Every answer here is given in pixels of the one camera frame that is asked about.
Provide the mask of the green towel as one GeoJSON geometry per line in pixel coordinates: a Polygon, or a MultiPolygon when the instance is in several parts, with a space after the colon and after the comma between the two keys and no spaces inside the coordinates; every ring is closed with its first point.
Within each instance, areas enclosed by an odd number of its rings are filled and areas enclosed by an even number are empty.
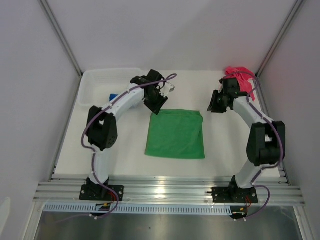
{"type": "Polygon", "coordinates": [[[163,109],[151,114],[145,155],[157,158],[205,158],[203,117],[197,110],[163,109]]]}

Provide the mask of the blue towel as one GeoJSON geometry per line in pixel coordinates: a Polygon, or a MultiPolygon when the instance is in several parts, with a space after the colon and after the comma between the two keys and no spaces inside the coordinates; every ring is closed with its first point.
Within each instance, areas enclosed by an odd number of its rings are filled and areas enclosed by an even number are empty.
{"type": "Polygon", "coordinates": [[[109,95],[109,101],[111,102],[113,99],[115,99],[116,97],[118,96],[118,94],[115,94],[115,93],[111,93],[109,95]]]}

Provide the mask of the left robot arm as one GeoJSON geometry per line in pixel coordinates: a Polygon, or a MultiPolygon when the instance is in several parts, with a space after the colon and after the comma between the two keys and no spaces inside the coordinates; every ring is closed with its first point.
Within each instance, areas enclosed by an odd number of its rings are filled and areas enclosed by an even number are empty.
{"type": "Polygon", "coordinates": [[[111,148],[118,139],[117,123],[132,107],[143,103],[153,114],[158,115],[168,101],[175,86],[169,81],[177,75],[164,78],[151,69],[147,75],[132,78],[124,91],[102,107],[89,109],[87,124],[81,136],[81,145],[92,150],[91,173],[88,178],[94,184],[91,194],[97,200],[108,196],[109,160],[111,148]]]}

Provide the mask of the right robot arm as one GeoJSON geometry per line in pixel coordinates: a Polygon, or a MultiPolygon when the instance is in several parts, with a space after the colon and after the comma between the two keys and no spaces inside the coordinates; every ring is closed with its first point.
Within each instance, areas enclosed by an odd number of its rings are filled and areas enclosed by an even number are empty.
{"type": "Polygon", "coordinates": [[[222,78],[221,88],[214,90],[208,107],[211,113],[237,113],[250,129],[246,146],[247,161],[232,177],[227,187],[229,198],[239,202],[254,189],[263,171],[279,166],[285,157],[286,126],[258,110],[251,94],[241,91],[236,78],[222,78]]]}

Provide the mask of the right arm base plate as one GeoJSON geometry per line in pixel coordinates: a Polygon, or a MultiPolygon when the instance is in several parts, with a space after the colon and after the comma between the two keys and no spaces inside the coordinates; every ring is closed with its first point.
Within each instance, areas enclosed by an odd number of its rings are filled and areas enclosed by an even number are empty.
{"type": "Polygon", "coordinates": [[[230,187],[216,186],[206,193],[211,194],[214,203],[258,203],[258,195],[254,187],[231,189],[230,187]]]}

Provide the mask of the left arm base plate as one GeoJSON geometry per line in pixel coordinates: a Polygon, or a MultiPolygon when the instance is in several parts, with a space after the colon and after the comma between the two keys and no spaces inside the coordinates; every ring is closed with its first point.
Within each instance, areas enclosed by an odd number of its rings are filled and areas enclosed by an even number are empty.
{"type": "MultiPolygon", "coordinates": [[[[123,200],[125,187],[123,185],[109,185],[115,193],[118,194],[119,201],[123,200]]],[[[81,201],[105,201],[105,202],[116,202],[117,198],[114,193],[110,190],[106,190],[100,185],[82,185],[79,199],[81,201]]]]}

